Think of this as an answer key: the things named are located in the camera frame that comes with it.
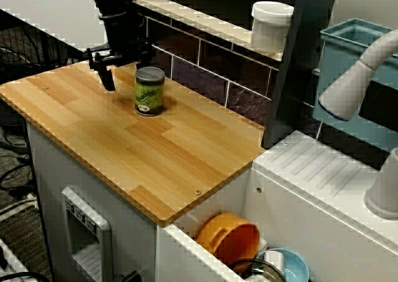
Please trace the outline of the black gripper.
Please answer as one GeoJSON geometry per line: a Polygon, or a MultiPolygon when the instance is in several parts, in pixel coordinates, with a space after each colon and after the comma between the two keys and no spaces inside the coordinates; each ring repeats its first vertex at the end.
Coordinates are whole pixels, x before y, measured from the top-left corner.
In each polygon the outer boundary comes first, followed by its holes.
{"type": "Polygon", "coordinates": [[[146,18],[140,12],[123,12],[109,16],[99,15],[104,23],[107,42],[87,48],[85,58],[95,70],[107,91],[115,91],[110,65],[137,62],[138,68],[150,66],[154,57],[152,44],[144,33],[146,18]]]}

